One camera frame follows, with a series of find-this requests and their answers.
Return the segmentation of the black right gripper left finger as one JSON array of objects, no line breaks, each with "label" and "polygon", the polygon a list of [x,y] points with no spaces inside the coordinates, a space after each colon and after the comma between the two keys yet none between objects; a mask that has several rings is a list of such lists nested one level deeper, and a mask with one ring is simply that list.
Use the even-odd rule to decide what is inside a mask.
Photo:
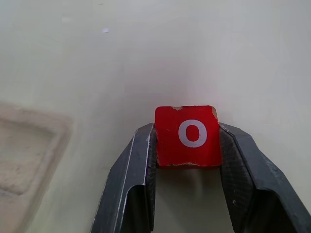
[{"label": "black right gripper left finger", "polygon": [[91,227],[92,233],[150,233],[154,229],[157,136],[140,127],[112,166]]}]

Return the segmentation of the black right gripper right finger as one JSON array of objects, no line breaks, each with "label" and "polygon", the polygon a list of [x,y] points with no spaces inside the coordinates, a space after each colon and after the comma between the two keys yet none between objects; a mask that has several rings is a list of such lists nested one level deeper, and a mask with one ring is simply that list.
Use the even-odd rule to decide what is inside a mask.
[{"label": "black right gripper right finger", "polygon": [[221,182],[236,233],[309,233],[311,216],[284,173],[240,128],[220,123]]}]

